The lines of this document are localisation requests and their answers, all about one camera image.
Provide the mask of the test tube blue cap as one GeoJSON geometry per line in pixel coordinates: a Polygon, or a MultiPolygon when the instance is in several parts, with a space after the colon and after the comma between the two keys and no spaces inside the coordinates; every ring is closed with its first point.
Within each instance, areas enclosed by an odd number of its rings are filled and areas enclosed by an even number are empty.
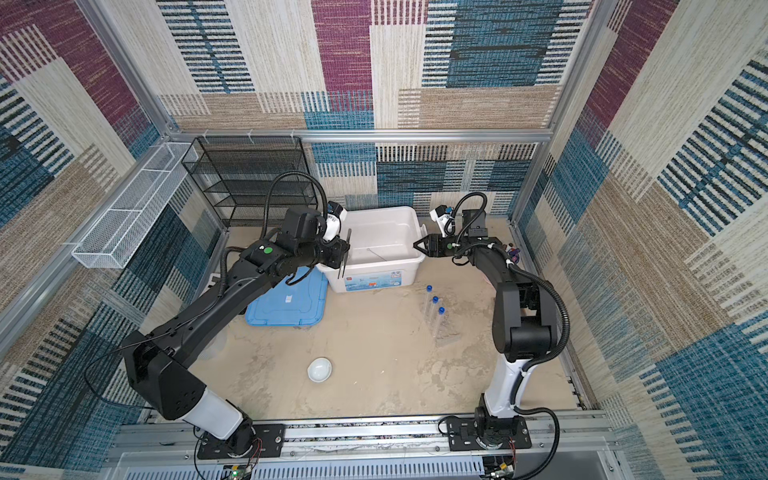
{"type": "Polygon", "coordinates": [[[428,303],[427,303],[427,305],[425,307],[424,321],[425,321],[425,325],[426,325],[428,330],[433,330],[434,329],[435,319],[436,319],[437,310],[438,310],[439,306],[440,306],[440,299],[439,299],[439,297],[438,296],[432,296],[429,299],[429,301],[428,301],[428,303]]]}
{"type": "Polygon", "coordinates": [[[442,329],[444,320],[445,320],[445,308],[442,306],[439,306],[437,310],[436,319],[435,319],[434,329],[430,330],[432,338],[435,341],[437,341],[440,338],[441,329],[442,329]]]}
{"type": "Polygon", "coordinates": [[[433,286],[431,284],[428,284],[425,287],[424,298],[421,304],[421,312],[425,320],[429,318],[433,297],[434,297],[433,286]]]}

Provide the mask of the white plastic storage bin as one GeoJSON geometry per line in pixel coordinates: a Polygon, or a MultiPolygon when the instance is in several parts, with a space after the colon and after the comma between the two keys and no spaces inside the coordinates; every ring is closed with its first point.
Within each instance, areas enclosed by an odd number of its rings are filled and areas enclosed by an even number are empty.
{"type": "Polygon", "coordinates": [[[425,259],[413,244],[426,228],[409,206],[349,212],[341,234],[350,244],[346,266],[316,266],[336,293],[409,286],[425,259]]]}

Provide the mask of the black metal tongs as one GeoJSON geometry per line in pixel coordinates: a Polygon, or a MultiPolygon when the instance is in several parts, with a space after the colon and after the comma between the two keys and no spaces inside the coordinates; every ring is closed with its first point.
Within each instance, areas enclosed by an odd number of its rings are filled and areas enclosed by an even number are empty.
{"type": "Polygon", "coordinates": [[[337,279],[341,279],[341,277],[345,273],[345,269],[346,269],[346,266],[347,266],[347,263],[348,263],[349,251],[350,251],[350,248],[351,248],[351,244],[350,244],[351,235],[352,235],[352,229],[349,228],[347,230],[346,239],[344,240],[344,245],[345,246],[343,248],[343,255],[342,255],[342,260],[341,260],[340,267],[338,269],[337,279]]]}

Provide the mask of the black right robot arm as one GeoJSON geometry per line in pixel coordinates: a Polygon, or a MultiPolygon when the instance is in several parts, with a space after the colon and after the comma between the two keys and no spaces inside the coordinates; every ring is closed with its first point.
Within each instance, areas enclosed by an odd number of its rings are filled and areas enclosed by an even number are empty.
{"type": "Polygon", "coordinates": [[[459,431],[473,435],[480,448],[529,448],[522,397],[535,368],[564,349],[568,331],[559,327],[563,304],[548,282],[520,269],[511,251],[488,235],[483,210],[464,211],[460,226],[455,214],[445,205],[432,210],[430,218],[439,232],[422,237],[413,247],[428,257],[466,259],[495,289],[491,333],[497,365],[475,409],[473,425],[459,431]]]}

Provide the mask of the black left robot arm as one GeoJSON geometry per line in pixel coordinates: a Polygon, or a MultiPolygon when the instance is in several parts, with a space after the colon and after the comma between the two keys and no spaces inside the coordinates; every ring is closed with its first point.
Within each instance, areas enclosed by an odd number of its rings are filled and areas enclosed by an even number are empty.
{"type": "Polygon", "coordinates": [[[256,438],[252,420],[190,372],[200,353],[258,297],[292,279],[300,268],[341,266],[350,245],[340,236],[346,210],[290,208],[280,227],[246,248],[220,280],[185,310],[148,334],[134,331],[121,344],[129,386],[166,420],[182,420],[242,456],[256,438]]]}

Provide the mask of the pink metal pen bucket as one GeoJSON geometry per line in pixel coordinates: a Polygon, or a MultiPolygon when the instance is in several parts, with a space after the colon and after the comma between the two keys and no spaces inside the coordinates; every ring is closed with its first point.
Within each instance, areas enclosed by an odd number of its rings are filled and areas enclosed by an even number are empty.
{"type": "Polygon", "coordinates": [[[516,247],[516,246],[514,246],[512,244],[509,244],[508,248],[506,249],[506,253],[507,253],[507,256],[509,257],[509,260],[513,264],[515,264],[515,265],[519,264],[521,250],[518,247],[516,247]]]}

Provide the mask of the blue plastic bin lid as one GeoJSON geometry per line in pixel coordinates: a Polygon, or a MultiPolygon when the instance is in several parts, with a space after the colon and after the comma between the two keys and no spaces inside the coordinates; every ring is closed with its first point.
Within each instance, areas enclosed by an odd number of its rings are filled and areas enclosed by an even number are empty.
{"type": "Polygon", "coordinates": [[[313,269],[296,285],[289,286],[284,280],[253,301],[245,321],[250,326],[313,326],[324,316],[327,291],[327,278],[313,269]]]}

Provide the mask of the clear acrylic test tube rack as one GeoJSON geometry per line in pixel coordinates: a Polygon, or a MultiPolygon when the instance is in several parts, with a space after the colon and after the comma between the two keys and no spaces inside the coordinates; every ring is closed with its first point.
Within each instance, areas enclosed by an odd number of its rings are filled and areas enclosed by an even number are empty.
{"type": "Polygon", "coordinates": [[[461,332],[451,316],[451,311],[437,295],[428,295],[422,308],[422,319],[436,347],[447,346],[461,338],[461,332]]]}

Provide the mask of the white ceramic mortar bowl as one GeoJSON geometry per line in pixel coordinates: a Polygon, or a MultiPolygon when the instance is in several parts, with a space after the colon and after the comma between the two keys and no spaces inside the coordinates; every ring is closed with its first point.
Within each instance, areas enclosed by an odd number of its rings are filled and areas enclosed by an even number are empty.
{"type": "Polygon", "coordinates": [[[314,359],[307,368],[308,378],[314,383],[327,381],[333,372],[332,362],[325,357],[314,359]]]}

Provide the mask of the white mesh wall basket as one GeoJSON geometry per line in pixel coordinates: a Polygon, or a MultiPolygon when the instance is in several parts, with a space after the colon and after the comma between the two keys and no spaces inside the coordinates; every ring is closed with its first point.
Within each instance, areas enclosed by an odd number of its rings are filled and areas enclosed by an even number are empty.
{"type": "Polygon", "coordinates": [[[74,247],[72,257],[88,269],[125,268],[186,176],[182,161],[189,148],[180,142],[155,148],[74,247]]]}

